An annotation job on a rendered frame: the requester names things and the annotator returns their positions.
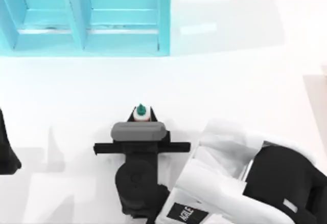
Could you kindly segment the light blue rack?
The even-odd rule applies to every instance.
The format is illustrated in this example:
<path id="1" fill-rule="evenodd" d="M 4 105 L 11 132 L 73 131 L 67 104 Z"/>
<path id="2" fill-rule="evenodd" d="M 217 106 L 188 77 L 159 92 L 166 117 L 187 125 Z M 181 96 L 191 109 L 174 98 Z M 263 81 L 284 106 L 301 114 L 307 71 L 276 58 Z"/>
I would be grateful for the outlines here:
<path id="1" fill-rule="evenodd" d="M 171 0 L 0 0 L 0 56 L 168 56 Z"/>

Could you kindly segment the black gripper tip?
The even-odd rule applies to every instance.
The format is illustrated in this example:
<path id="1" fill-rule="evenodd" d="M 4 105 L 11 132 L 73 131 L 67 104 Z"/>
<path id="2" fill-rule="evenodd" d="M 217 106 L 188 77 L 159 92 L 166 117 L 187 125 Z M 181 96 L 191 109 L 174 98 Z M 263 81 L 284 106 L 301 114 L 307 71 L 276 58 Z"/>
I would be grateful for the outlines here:
<path id="1" fill-rule="evenodd" d="M 3 112 L 0 109 L 0 175 L 13 175 L 21 167 L 21 161 L 10 145 Z"/>

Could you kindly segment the white bottle with green cap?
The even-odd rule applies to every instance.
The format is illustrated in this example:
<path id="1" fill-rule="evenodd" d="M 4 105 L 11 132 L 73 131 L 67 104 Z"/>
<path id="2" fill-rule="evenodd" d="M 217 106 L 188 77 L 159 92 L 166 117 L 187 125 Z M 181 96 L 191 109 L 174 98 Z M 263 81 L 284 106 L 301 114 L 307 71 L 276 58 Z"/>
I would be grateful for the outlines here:
<path id="1" fill-rule="evenodd" d="M 137 122 L 150 121 L 151 120 L 150 107 L 140 103 L 133 111 L 133 118 Z"/>

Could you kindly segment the pale grey rounded box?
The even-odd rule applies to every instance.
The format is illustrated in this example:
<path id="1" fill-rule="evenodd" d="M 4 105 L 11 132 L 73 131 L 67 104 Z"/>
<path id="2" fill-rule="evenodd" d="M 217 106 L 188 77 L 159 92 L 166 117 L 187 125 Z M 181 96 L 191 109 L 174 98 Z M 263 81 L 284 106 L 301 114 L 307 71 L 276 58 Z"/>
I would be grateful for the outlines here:
<path id="1" fill-rule="evenodd" d="M 162 122 L 118 122 L 111 130 L 115 141 L 160 141 L 167 130 Z"/>

